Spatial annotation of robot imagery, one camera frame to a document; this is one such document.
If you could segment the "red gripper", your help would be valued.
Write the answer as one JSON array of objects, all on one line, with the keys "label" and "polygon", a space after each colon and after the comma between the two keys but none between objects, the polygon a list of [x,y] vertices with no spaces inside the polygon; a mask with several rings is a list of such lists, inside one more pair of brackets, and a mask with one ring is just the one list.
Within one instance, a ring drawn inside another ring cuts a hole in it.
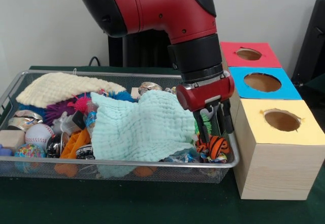
[{"label": "red gripper", "polygon": [[227,100],[233,95],[234,89],[234,80],[228,71],[208,80],[192,84],[183,83],[176,87],[176,96],[182,108],[194,112],[194,118],[203,143],[208,143],[210,140],[210,119],[212,117],[204,108],[215,101],[221,102],[219,107],[221,133],[231,134],[234,132],[231,104]]}]

